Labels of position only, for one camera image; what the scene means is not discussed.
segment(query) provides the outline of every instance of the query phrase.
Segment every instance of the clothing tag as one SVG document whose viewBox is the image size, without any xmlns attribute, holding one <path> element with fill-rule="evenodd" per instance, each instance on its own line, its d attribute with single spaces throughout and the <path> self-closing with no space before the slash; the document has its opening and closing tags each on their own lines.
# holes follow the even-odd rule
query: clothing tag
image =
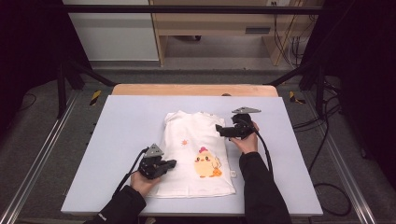
<svg viewBox="0 0 396 224">
<path fill-rule="evenodd" d="M 236 171 L 230 171 L 230 176 L 235 178 L 236 177 Z"/>
</svg>

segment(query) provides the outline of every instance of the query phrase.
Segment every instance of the hand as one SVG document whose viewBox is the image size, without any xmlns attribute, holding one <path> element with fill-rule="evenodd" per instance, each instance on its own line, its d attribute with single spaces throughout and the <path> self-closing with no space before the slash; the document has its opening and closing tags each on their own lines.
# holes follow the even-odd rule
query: hand
<svg viewBox="0 0 396 224">
<path fill-rule="evenodd" d="M 253 125 L 258 131 L 259 127 L 254 121 Z M 236 146 L 239 148 L 239 150 L 241 150 L 242 153 L 248 154 L 249 152 L 257 152 L 259 150 L 256 133 L 251 133 L 247 138 L 244 139 L 237 139 L 233 137 L 230 138 L 230 140 L 236 144 Z"/>
<path fill-rule="evenodd" d="M 146 197 L 151 189 L 160 182 L 160 178 L 147 179 L 140 172 L 131 175 L 131 187 L 138 191 L 143 197 Z"/>
</svg>

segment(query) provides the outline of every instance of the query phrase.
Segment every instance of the yellow and black tape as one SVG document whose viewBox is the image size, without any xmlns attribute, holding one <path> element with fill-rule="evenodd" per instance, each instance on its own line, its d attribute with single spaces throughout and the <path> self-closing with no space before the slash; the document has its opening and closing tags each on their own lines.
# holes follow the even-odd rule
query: yellow and black tape
<svg viewBox="0 0 396 224">
<path fill-rule="evenodd" d="M 91 99 L 90 105 L 95 105 L 96 104 L 96 101 L 98 100 L 100 93 L 101 93 L 101 91 L 95 91 L 93 93 L 93 97 Z"/>
<path fill-rule="evenodd" d="M 305 104 L 305 100 L 297 100 L 296 97 L 294 96 L 294 92 L 290 91 L 290 101 L 293 103 L 298 103 L 298 104 Z"/>
</svg>

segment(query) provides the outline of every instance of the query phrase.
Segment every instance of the aluminum floor strip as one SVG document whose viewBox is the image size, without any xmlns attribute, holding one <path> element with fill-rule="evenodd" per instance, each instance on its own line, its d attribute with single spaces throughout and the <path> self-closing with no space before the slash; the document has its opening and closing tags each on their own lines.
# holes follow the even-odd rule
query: aluminum floor strip
<svg viewBox="0 0 396 224">
<path fill-rule="evenodd" d="M 315 103 L 314 103 L 315 100 L 313 93 L 310 91 L 303 91 L 303 94 L 312 112 L 314 113 L 315 116 L 317 116 L 318 114 L 315 109 Z M 323 135 L 325 134 L 326 131 L 325 125 L 326 124 L 319 125 Z M 349 196 L 350 201 L 352 201 L 356 214 L 361 220 L 361 223 L 375 224 L 376 222 L 373 213 L 369 205 L 367 204 L 366 200 L 364 199 L 361 193 L 361 189 L 359 188 L 355 178 L 350 172 L 343 156 L 340 153 L 340 150 L 335 144 L 331 132 L 328 133 L 326 142 L 329 146 L 329 153 L 330 156 L 332 157 L 332 161 L 334 162 L 334 166 L 337 169 L 338 174 L 340 175 L 341 181 L 343 182 L 344 188 L 346 189 L 346 193 Z"/>
<path fill-rule="evenodd" d="M 26 202 L 30 192 L 32 191 L 35 182 L 37 181 L 40 173 L 49 157 L 67 119 L 69 118 L 71 111 L 73 110 L 76 100 L 79 97 L 81 91 L 72 91 L 67 102 L 67 108 L 64 111 L 64 115 L 57 119 L 49 133 L 43 147 L 40 149 L 33 165 L 31 166 L 28 174 L 21 183 L 20 188 L 8 205 L 6 211 L 3 213 L 0 219 L 2 224 L 12 224 L 17 220 L 17 217 Z"/>
</svg>

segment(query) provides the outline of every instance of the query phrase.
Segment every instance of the shirt sleeve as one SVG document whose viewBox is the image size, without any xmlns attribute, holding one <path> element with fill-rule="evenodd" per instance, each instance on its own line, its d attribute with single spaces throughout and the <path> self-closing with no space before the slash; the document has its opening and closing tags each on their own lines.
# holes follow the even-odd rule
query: shirt sleeve
<svg viewBox="0 0 396 224">
<path fill-rule="evenodd" d="M 262 156 L 258 152 L 242 154 L 239 167 L 245 180 L 247 223 L 291 223 L 288 207 Z"/>
<path fill-rule="evenodd" d="M 121 224 L 134 223 L 146 207 L 142 195 L 129 186 L 124 188 L 98 213 L 93 220 L 84 224 Z"/>
</svg>

